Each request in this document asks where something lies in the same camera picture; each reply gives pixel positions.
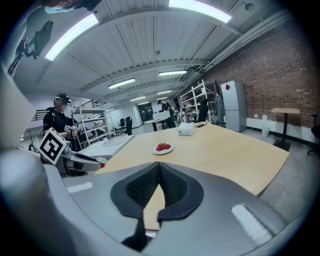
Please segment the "ceiling light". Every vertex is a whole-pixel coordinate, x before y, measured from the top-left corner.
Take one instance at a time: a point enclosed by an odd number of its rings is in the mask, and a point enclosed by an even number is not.
[[[53,61],[57,55],[77,36],[82,34],[87,29],[91,28],[95,24],[99,23],[96,16],[92,13],[89,16],[80,20],[72,28],[70,28],[59,40],[52,46],[45,58]]]
[[[123,85],[126,85],[126,84],[133,83],[133,82],[135,82],[135,81],[136,81],[136,79],[131,78],[131,79],[129,79],[129,80],[125,80],[125,81],[122,81],[122,82],[115,83],[115,84],[113,84],[113,85],[109,85],[108,88],[109,88],[109,89],[113,89],[113,88],[116,88],[116,87],[119,87],[119,86],[123,86]]]
[[[222,10],[219,10],[211,5],[195,0],[170,0],[169,7],[182,8],[209,15],[224,23],[227,23],[231,19],[231,16],[226,14]]]
[[[133,102],[133,101],[137,101],[137,100],[144,99],[144,98],[145,98],[145,96],[140,97],[140,98],[134,98],[134,99],[132,99],[132,100],[130,100],[130,101]]]
[[[172,76],[172,75],[183,75],[187,73],[186,70],[178,70],[178,71],[169,71],[169,72],[160,72],[159,76]]]
[[[163,92],[158,92],[157,94],[168,94],[168,93],[172,93],[172,90],[167,90],[167,91],[163,91]]]

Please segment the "metal shelving unit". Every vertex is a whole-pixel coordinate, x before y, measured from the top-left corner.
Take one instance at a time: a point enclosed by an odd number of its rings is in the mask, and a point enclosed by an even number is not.
[[[209,90],[206,85],[214,85],[214,91]],[[196,87],[191,87],[191,90],[188,91],[187,93],[180,95],[181,98],[181,104],[183,106],[184,103],[189,102],[189,101],[193,101],[191,105],[187,105],[185,108],[195,108],[195,113],[197,115],[199,115],[199,110],[198,110],[198,106],[200,106],[200,100],[203,100],[203,97],[205,97],[205,99],[208,99],[208,95],[214,95],[215,97],[217,96],[217,88],[214,82],[210,82],[210,81],[204,81],[202,80],[201,83],[198,82],[198,86]],[[209,116],[209,122],[211,123],[212,121],[214,121],[214,115],[216,114],[216,104],[214,101],[209,101],[209,111],[208,111],[208,116]]]
[[[91,144],[99,141],[100,139],[110,136],[114,133],[114,124],[112,122],[111,113],[109,109],[99,109],[99,108],[77,108],[72,112],[72,115],[80,115],[86,142],[90,146]],[[108,126],[107,119],[110,119],[110,123],[112,127]],[[86,129],[86,125],[92,123],[90,129]]]

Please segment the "concrete floor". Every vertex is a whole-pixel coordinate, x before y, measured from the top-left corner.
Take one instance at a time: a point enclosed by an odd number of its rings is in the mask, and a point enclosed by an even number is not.
[[[134,128],[132,133],[153,132],[152,124]],[[261,132],[245,130],[242,132],[258,140],[273,144],[278,137],[262,137]],[[320,183],[320,159],[307,155],[309,147],[290,141],[290,154],[281,171],[262,194],[262,200],[278,211],[288,222],[308,211],[316,196]]]

